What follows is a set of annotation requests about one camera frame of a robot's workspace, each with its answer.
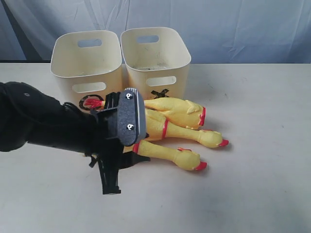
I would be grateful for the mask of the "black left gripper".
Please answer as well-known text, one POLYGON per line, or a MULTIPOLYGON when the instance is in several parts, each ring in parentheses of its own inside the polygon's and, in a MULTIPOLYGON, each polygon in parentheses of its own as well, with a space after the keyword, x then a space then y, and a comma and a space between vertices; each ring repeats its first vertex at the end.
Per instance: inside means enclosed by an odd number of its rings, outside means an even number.
POLYGON ((123 146, 117 136, 117 106, 120 92, 112 92, 105 99, 98 95, 88 98, 90 113, 96 119, 94 150, 90 166, 98 163, 103 195, 120 194, 118 185, 119 169, 132 167, 141 162, 148 162, 150 157, 134 152, 123 153, 123 146))

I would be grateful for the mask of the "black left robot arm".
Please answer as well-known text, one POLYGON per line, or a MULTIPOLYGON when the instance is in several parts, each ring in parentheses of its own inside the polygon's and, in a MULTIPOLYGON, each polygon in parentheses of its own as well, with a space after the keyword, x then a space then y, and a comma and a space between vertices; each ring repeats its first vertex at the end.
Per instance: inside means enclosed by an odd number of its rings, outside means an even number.
POLYGON ((0 150, 30 143, 82 153, 91 158, 90 166, 99 167, 103 194, 119 194, 119 170, 149 161, 124 152, 148 136, 144 110, 134 88, 108 94, 102 110, 85 113, 26 83, 1 83, 0 150))

